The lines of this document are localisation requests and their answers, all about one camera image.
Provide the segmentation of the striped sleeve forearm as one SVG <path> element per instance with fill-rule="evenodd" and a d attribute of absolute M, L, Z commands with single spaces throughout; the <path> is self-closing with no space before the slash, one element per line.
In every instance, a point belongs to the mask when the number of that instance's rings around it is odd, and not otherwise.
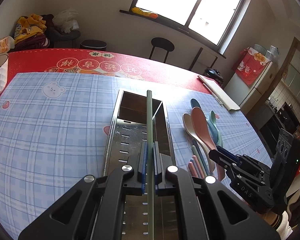
<path fill-rule="evenodd" d="M 275 220 L 271 223 L 271 227 L 277 231 L 282 240 L 287 240 L 294 232 L 293 228 L 289 225 L 288 219 L 288 213 L 284 211 L 281 215 L 277 215 Z"/>

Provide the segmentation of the right hand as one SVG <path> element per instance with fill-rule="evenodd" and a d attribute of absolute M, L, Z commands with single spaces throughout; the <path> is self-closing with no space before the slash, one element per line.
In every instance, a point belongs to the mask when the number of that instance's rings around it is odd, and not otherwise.
<path fill-rule="evenodd" d="M 272 228 L 277 229 L 282 223 L 283 215 L 278 215 L 272 211 L 264 214 L 259 214 L 259 216 L 266 221 Z"/>

